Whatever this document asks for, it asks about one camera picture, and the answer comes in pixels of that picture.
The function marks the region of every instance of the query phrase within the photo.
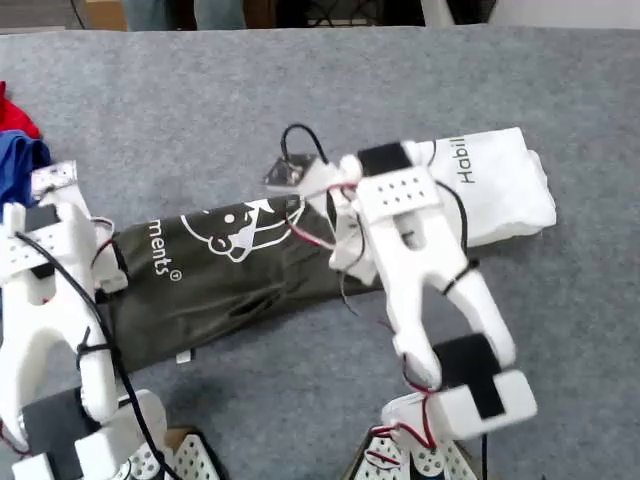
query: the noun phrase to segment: white paper bag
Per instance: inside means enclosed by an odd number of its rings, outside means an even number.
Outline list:
[[[422,142],[420,147],[434,178],[460,195],[470,247],[555,225],[556,205],[540,157],[527,149],[519,128]],[[441,196],[452,228],[460,232],[455,200],[444,190]]]

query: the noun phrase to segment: white logo print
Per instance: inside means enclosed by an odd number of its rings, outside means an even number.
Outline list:
[[[298,223],[304,207],[301,200],[296,210],[287,215],[290,223]],[[227,213],[217,214],[219,221],[207,221],[206,225],[195,220],[190,223],[185,215],[180,218],[191,236],[206,243],[212,253],[226,256],[234,263],[242,262],[254,250],[281,243],[291,234],[282,214],[278,219],[267,199],[247,202],[225,211]],[[216,215],[215,211],[205,210],[204,213]]]

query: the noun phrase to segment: gray felt surface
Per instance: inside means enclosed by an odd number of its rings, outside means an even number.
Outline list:
[[[491,435],[491,466],[518,480],[638,478],[640,32],[67,32],[0,38],[0,78],[55,157],[80,162],[94,214],[121,226],[263,194],[292,121],[333,158],[519,125],[559,224],[476,252],[540,409]],[[201,427],[232,478],[338,478],[407,392],[374,322],[381,294],[354,302],[365,318],[329,302],[134,383],[162,396],[171,423]],[[435,295],[425,318],[435,339],[461,324]],[[76,381],[70,354],[56,359],[49,389]],[[7,478],[13,458],[0,458]]]

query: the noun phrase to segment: red fabric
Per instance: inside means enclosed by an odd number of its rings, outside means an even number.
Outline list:
[[[40,138],[40,130],[29,116],[5,98],[6,88],[6,82],[0,82],[0,132],[22,130],[31,138]]]

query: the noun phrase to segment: dark green bag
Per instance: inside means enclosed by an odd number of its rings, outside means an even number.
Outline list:
[[[325,219],[278,197],[137,225],[119,234],[129,287],[109,299],[125,365],[136,370],[253,324],[340,295],[330,251],[287,222],[327,240]],[[348,294],[371,290],[347,281]]]

